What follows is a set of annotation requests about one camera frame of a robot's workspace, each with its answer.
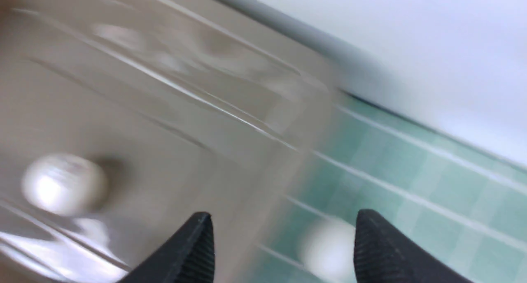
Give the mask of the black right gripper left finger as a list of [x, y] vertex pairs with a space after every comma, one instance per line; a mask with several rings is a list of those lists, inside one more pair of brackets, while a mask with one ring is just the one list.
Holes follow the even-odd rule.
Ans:
[[196, 212], [121, 283], [213, 283], [216, 251], [211, 214]]

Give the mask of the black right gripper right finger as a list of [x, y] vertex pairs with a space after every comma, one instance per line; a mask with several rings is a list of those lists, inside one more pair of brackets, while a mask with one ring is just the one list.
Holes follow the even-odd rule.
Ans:
[[372, 209], [357, 214], [354, 273], [358, 283], [470, 282]]

